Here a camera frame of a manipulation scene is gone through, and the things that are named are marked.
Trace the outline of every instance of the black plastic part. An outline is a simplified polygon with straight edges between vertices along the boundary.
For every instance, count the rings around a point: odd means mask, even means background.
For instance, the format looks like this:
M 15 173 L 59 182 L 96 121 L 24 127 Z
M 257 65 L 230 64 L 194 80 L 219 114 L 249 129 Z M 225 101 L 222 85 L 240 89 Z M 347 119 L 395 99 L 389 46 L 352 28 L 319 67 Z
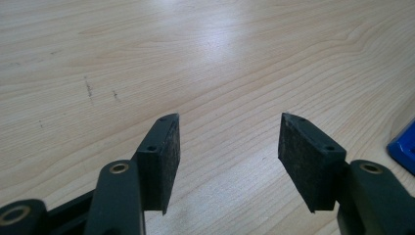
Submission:
M 94 192 L 85 235 L 145 234 L 138 169 L 132 161 L 104 166 Z
M 415 234 L 415 199 L 386 167 L 353 161 L 348 190 L 355 202 L 364 234 Z
M 179 114 L 159 118 L 132 158 L 138 166 L 145 211 L 167 211 L 180 163 Z
M 46 220 L 46 206 L 42 201 L 17 201 L 0 209 L 0 234 L 47 234 Z
M 309 210 L 331 211 L 346 150 L 305 118 L 282 114 L 278 158 Z
M 339 206 L 338 224 L 342 235 L 363 235 L 364 226 L 358 213 L 345 211 L 343 206 Z
M 94 191 L 77 197 L 53 210 L 49 211 L 51 235 L 81 234 Z

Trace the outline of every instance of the black rubber pad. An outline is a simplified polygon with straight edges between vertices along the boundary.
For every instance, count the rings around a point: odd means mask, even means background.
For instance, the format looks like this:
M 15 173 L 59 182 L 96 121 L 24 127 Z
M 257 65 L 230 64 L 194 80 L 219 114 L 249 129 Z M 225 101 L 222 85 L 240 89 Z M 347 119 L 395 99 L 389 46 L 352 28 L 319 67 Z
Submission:
M 305 118 L 282 114 L 278 159 L 311 212 L 331 211 L 346 150 Z
M 134 154 L 144 211 L 166 213 L 180 163 L 179 114 L 159 118 Z

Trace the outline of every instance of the wooden table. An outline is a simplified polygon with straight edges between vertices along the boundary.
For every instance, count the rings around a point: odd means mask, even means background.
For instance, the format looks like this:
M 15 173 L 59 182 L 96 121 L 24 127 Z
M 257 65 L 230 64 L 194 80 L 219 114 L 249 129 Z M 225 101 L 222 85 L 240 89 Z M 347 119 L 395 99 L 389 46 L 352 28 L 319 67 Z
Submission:
M 277 159 L 283 112 L 415 194 L 385 150 L 414 118 L 412 0 L 4 0 L 0 77 L 2 206 L 89 191 L 169 113 L 181 163 L 148 234 L 339 234 Z

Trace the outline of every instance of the small hole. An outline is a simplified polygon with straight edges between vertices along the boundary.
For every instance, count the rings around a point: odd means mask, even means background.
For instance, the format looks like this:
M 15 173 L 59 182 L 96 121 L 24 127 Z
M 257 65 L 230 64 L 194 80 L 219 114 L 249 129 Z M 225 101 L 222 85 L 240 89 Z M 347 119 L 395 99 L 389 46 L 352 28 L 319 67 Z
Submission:
M 156 149 L 157 149 L 156 146 L 149 146 L 149 147 L 147 147 L 147 150 L 148 151 L 155 151 Z
M 382 170 L 374 164 L 361 164 L 360 168 L 366 170 L 369 173 L 380 174 Z
M 11 211 L 10 213 L 6 214 L 6 216 L 4 216 L 4 220 L 13 220 L 17 217 L 22 216 L 22 214 L 23 214 L 23 210 Z
M 111 166 L 110 172 L 111 173 L 123 173 L 127 171 L 129 168 L 128 164 L 115 164 Z
M 26 205 L 16 206 L 0 215 L 0 226 L 7 226 L 17 223 L 30 213 L 30 207 Z

